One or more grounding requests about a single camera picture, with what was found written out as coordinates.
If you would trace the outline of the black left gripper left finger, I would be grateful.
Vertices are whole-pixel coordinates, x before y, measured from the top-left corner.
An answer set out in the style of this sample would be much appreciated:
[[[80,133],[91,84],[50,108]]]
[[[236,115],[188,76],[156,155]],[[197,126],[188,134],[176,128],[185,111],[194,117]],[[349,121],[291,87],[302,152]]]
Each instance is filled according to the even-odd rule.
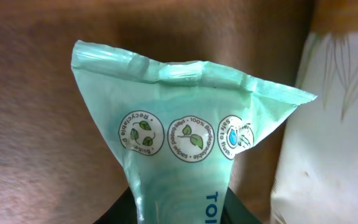
[[[130,188],[93,224],[137,224],[137,208]]]

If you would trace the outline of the white bamboo conditioner tube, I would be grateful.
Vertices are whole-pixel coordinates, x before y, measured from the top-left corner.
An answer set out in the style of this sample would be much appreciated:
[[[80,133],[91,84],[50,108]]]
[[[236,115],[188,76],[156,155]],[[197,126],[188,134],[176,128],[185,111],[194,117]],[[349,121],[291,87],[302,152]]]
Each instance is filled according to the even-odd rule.
[[[316,99],[287,120],[270,221],[358,224],[358,32],[310,34],[296,86]]]

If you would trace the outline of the teal wipes packet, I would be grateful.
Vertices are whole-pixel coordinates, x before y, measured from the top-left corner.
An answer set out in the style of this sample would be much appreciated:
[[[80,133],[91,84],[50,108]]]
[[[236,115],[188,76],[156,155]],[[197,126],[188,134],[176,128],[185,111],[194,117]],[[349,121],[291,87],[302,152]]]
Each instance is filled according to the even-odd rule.
[[[139,223],[219,223],[235,156],[314,94],[225,65],[77,41],[71,70]]]

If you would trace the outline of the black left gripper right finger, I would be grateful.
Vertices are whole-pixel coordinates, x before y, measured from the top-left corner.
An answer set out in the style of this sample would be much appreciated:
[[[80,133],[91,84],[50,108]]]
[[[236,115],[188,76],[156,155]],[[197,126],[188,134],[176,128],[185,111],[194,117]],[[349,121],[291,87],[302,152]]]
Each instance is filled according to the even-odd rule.
[[[262,224],[228,187],[220,224]]]

